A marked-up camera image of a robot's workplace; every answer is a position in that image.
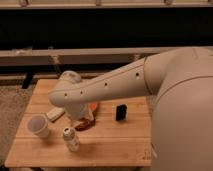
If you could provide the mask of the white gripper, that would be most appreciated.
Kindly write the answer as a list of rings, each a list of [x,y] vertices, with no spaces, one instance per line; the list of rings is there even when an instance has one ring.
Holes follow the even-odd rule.
[[[89,105],[86,103],[83,104],[70,104],[67,105],[64,110],[66,115],[72,121],[78,121],[81,119],[89,119],[90,121],[94,120],[92,110],[89,108]]]

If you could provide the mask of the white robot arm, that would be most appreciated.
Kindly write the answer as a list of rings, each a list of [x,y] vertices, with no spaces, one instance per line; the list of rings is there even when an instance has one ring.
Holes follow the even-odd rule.
[[[51,103],[82,118],[88,102],[154,95],[151,171],[213,171],[213,50],[183,47],[89,81],[64,72]]]

